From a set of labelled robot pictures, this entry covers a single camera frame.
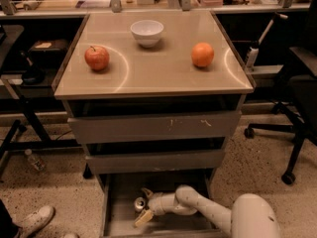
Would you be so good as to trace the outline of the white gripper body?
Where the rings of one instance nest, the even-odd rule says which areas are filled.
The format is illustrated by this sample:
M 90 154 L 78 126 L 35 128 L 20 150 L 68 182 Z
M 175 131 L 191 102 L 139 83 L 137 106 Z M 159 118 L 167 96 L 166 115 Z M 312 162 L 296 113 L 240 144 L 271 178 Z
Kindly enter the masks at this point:
M 168 213 L 176 215 L 193 215 L 197 210 L 181 204 L 174 193 L 156 192 L 148 199 L 148 209 L 155 215 L 161 216 Z

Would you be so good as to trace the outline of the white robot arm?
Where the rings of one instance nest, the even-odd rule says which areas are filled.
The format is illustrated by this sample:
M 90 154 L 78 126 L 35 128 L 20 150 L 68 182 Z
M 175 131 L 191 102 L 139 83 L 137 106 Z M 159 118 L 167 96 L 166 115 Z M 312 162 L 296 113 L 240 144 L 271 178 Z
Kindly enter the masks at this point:
M 230 238 L 281 238 L 280 228 L 271 206 L 253 193 L 240 195 L 231 209 L 203 196 L 192 186 L 182 184 L 175 192 L 153 192 L 143 187 L 134 207 L 140 215 L 135 227 L 150 222 L 154 216 L 202 214 Z

